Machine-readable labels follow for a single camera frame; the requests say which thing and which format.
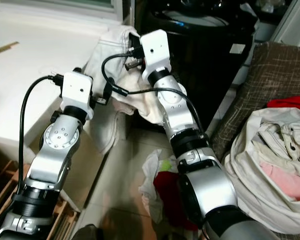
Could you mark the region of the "white crumpled cloth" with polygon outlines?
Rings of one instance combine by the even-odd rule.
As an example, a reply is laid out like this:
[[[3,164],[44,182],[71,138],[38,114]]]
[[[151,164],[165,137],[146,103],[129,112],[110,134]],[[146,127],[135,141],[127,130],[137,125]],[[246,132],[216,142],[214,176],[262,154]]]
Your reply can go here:
[[[160,223],[164,219],[163,201],[160,199],[159,193],[153,185],[153,181],[160,172],[160,165],[163,160],[170,160],[173,164],[173,172],[177,172],[177,162],[174,155],[170,157],[162,157],[162,149],[157,149],[148,154],[141,170],[145,176],[143,183],[138,187],[141,194],[141,201],[144,209],[150,215],[154,223]]]

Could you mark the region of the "wooden ruler stick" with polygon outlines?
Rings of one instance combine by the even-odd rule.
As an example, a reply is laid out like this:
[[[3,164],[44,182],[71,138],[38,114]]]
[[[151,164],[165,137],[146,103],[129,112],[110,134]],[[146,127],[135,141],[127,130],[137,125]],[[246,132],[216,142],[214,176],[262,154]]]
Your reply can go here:
[[[11,48],[13,48],[13,46],[18,45],[18,44],[19,44],[19,42],[15,41],[15,42],[9,43],[7,45],[0,46],[0,53],[10,50]]]

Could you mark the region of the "small green item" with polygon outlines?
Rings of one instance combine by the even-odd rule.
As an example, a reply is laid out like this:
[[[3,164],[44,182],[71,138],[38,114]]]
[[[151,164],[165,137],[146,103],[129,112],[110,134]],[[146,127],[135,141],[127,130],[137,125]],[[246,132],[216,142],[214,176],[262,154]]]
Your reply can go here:
[[[160,167],[159,167],[160,172],[173,172],[173,162],[172,160],[166,159],[162,160]]]

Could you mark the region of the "brown patterned fabric seat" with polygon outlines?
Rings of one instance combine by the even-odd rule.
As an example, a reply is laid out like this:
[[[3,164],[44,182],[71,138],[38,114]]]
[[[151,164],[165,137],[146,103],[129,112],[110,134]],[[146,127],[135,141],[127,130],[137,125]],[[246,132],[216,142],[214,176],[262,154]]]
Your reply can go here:
[[[300,96],[300,46],[277,42],[257,45],[247,78],[212,135],[216,156],[223,159],[229,153],[253,111],[265,108],[272,99],[296,96]]]

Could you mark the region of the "white appliance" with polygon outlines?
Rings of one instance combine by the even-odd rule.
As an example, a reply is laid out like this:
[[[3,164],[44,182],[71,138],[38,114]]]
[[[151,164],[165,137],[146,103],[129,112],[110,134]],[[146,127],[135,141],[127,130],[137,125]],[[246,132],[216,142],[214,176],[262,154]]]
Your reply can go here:
[[[300,47],[300,0],[292,0],[269,41]]]

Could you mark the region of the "black washing machine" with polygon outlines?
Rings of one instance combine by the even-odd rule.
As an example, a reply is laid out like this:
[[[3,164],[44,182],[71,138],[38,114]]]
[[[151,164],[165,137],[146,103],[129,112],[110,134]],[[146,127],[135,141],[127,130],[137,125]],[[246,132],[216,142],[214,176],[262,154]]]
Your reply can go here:
[[[138,12],[140,35],[167,34],[172,71],[185,87],[204,130],[248,58],[257,16],[248,0],[145,0]],[[230,54],[233,44],[246,45]]]

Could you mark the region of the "white washing machine label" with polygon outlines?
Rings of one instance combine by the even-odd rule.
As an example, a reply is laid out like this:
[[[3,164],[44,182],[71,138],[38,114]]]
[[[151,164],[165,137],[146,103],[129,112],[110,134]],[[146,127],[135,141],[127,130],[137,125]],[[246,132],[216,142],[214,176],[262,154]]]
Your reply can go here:
[[[239,54],[239,55],[241,55],[244,52],[245,49],[246,49],[246,45],[239,44],[239,43],[233,43],[228,52],[230,54]]]

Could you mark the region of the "small red cloth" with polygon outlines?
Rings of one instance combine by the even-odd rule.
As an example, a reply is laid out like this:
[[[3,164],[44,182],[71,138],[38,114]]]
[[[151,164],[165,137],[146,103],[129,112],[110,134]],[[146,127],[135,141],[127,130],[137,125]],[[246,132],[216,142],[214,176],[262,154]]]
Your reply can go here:
[[[297,108],[300,110],[300,96],[273,99],[266,104],[267,108]]]

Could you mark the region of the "beige laundry bag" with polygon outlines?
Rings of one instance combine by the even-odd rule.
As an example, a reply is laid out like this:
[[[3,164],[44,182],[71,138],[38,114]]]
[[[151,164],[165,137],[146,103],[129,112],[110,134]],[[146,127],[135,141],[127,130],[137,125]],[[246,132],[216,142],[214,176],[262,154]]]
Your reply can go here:
[[[262,162],[300,176],[300,109],[255,110],[224,158],[239,208],[276,233],[300,234],[300,200],[276,186]]]

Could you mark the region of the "white cloth garment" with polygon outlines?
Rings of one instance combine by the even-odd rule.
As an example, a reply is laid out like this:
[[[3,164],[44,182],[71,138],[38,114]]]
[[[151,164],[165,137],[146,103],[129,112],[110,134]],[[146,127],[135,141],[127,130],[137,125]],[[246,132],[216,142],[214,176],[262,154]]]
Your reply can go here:
[[[147,122],[166,127],[168,137],[200,128],[192,113],[187,92],[171,71],[162,68],[153,71],[148,79],[143,79],[143,71],[138,68],[127,70],[128,34],[141,37],[132,26],[118,26],[108,30],[97,41],[83,74],[93,78],[103,78],[111,85],[112,94],[107,105],[111,105],[115,115],[139,114]]]

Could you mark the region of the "dark red garment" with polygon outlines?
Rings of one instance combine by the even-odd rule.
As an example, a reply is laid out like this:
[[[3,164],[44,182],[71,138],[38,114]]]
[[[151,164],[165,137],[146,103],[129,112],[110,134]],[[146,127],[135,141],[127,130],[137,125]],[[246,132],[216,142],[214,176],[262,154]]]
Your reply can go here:
[[[155,190],[163,202],[163,214],[173,227],[182,227],[188,231],[198,231],[199,228],[188,220],[180,198],[178,187],[179,174],[170,171],[160,171],[153,180]]]

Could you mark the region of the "white window frame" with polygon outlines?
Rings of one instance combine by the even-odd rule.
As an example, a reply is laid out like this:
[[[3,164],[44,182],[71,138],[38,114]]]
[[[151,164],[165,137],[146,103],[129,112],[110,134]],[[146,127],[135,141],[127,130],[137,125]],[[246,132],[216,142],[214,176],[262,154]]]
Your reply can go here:
[[[0,6],[19,5],[45,10],[104,18],[121,22],[125,19],[127,0],[0,0]]]

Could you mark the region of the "white counter cabinet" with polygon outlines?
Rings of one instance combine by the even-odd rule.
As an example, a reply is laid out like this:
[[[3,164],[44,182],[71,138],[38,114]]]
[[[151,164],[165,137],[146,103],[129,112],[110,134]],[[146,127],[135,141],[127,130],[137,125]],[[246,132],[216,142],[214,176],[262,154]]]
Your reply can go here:
[[[83,67],[98,39],[117,23],[84,17],[26,14],[0,10],[0,47],[18,42],[0,53],[0,156],[17,160],[19,119],[24,95],[36,79],[64,74]],[[59,109],[60,87],[49,81],[39,83],[29,95],[25,112],[24,158],[34,157],[41,133]],[[92,146],[92,139],[81,135],[71,172],[61,196],[75,210],[84,209],[103,155]]]

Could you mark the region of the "pink cloth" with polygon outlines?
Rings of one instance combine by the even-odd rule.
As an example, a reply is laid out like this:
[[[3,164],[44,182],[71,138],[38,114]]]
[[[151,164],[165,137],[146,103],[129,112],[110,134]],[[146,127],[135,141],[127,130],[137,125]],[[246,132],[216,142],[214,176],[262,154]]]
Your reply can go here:
[[[266,162],[259,163],[259,166],[284,194],[300,201],[300,176],[298,174],[288,173]]]

